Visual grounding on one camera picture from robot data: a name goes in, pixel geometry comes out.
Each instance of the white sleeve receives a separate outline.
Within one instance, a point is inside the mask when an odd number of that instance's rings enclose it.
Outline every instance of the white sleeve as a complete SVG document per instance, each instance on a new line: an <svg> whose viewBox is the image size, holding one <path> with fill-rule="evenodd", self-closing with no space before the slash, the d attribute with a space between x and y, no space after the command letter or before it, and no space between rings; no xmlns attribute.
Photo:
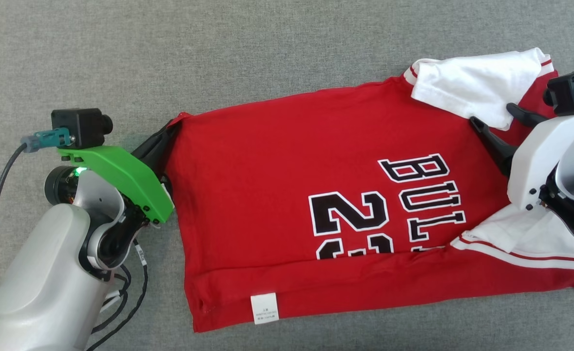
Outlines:
<svg viewBox="0 0 574 351"><path fill-rule="evenodd" d="M476 116L506 131L512 122L506 104L521 101L546 62L550 63L549 55L538 47L522 53L425 58L410 67L413 77L408 78L415 86L412 98L460 117Z"/></svg>
<svg viewBox="0 0 574 351"><path fill-rule="evenodd" d="M508 205L451 245L521 267L574 269L574 236L542 207L523 211Z"/></svg>

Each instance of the black letter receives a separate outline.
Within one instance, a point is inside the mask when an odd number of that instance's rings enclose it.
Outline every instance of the black letter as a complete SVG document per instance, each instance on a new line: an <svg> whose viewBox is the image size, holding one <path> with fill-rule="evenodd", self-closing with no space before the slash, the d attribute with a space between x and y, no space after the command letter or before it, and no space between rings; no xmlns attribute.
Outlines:
<svg viewBox="0 0 574 351"><path fill-rule="evenodd" d="M401 160L390 162L389 160L379 160L378 163L384 169L390 180L396 183L411 182L423 178L442 177L449 174L449 168L440 154L434 154L427 157L412 158L410 160ZM426 164L436 166L434 169L426 169ZM400 169L408 169L407 173L399 173Z"/></svg>
<svg viewBox="0 0 574 351"><path fill-rule="evenodd" d="M317 251L318 260L324 258L336 258L337 255L343 254L343 242L341 238L330 238L324 240Z"/></svg>
<svg viewBox="0 0 574 351"><path fill-rule="evenodd" d="M387 202L377 191L362 193L363 206L369 207L371 215L364 215L340 193L326 193L309 196L313 234L326 235L341 232L338 218L332 218L332 211L339 214L357 232L378 229L389 222Z"/></svg>
<svg viewBox="0 0 574 351"><path fill-rule="evenodd" d="M365 256L366 254L367 254L367 251L365 251L365 249L356 249L356 250L350 250L347 252L347 255L349 257Z"/></svg>
<svg viewBox="0 0 574 351"><path fill-rule="evenodd" d="M367 242L371 250L376 250L379 254L393 253L393 239L386 234L371 234L367 236Z"/></svg>
<svg viewBox="0 0 574 351"><path fill-rule="evenodd" d="M460 195L451 195L446 198L436 200L414 201L412 198L430 194L457 193L456 183L452 180L436 186L428 186L414 189L406 189L400 193L403 208L408 212L436 209L439 207L449 207L460 205Z"/></svg>
<svg viewBox="0 0 574 351"><path fill-rule="evenodd" d="M423 227L434 227L434 225L439 225L443 223L454 223L460 224L465 223L465 211L455 211L450 215L444 215L435 218L410 218L408 220L408 232L410 242L425 241L430 238L428 232L421 233L421 228Z"/></svg>

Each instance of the teal connector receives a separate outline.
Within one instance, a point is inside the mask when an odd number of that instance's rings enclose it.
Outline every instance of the teal connector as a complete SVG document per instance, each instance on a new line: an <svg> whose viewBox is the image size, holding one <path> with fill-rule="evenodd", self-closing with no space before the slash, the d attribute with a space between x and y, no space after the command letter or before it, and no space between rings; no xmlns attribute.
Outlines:
<svg viewBox="0 0 574 351"><path fill-rule="evenodd" d="M35 153L45 147L69 146L74 140L67 128L57 128L52 131L42 131L34 133L32 136L25 136L20 142L27 144L25 153Z"/></svg>

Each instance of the red stripe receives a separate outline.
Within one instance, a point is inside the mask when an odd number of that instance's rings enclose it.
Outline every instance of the red stripe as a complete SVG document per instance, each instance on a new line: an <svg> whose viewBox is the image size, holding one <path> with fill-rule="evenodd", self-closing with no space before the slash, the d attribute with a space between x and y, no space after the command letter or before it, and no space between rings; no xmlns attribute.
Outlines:
<svg viewBox="0 0 574 351"><path fill-rule="evenodd" d="M559 256L552 256L552 257L527 257L527 256L523 256L523 255L519 255L518 253L506 253L505 251L503 251L502 249L499 249L498 247L494 246L493 244L491 244L490 242L486 242L486 241L481 241L481 240L476 240L476 241L469 241L463 237L460 237L460 241L464 242L465 244L482 244L482 245L487 245L492 247L493 249L497 249L505 254L514 256L514 257L518 257L518 258L523 258L526 260L536 260L536 261L546 261L546 260L565 260L565 261L573 261L574 262L574 258L572 257L559 257Z"/></svg>

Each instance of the folded shirt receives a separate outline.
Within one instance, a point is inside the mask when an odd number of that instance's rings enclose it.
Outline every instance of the folded shirt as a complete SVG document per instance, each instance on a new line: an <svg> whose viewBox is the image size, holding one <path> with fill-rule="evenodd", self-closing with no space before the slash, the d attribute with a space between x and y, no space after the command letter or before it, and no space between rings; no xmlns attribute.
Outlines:
<svg viewBox="0 0 574 351"><path fill-rule="evenodd" d="M508 98L553 115L541 98L557 76L550 58L538 49L519 55L519 71L506 60L506 74L495 56L427 69L420 60L384 82L181 113L167 172L194 331L260 322L264 313L274 320L574 287L569 233L542 245L535 223L520 220L517 230L497 221L509 204L507 179L465 119L471 111L505 129ZM525 91L516 86L529 79ZM460 110L444 106L446 95L427 98L427 86L452 87L446 94L463 101ZM466 94L471 86L488 89ZM500 136L519 145L528 133L512 123ZM271 308L253 308L251 297L272 293L263 297Z"/></svg>

